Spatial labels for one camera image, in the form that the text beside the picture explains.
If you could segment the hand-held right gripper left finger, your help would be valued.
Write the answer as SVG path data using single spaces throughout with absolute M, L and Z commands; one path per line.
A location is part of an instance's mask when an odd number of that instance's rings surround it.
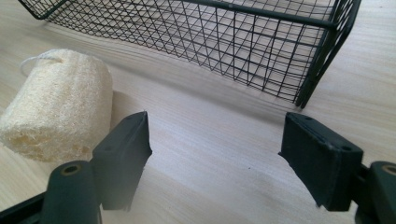
M 130 210 L 151 154 L 146 111 L 125 117 L 93 150 L 91 165 L 104 210 Z

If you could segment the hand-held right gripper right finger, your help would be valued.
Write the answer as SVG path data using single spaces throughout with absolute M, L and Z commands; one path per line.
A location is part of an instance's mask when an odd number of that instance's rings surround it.
M 349 209 L 350 183 L 361 167 L 362 149 L 317 120 L 289 112 L 279 155 L 318 206 L 329 211 Z

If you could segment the beige loofah sponge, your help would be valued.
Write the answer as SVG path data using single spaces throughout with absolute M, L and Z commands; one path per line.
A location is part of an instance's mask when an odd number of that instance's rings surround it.
M 105 63 L 71 49 L 35 60 L 0 117 L 0 142 L 35 161 L 89 160 L 110 129 L 113 90 Z

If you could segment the black wire mesh basket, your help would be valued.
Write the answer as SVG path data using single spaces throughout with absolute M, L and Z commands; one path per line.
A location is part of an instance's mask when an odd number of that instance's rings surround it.
M 361 0 L 19 0 L 37 20 L 153 48 L 306 107 Z

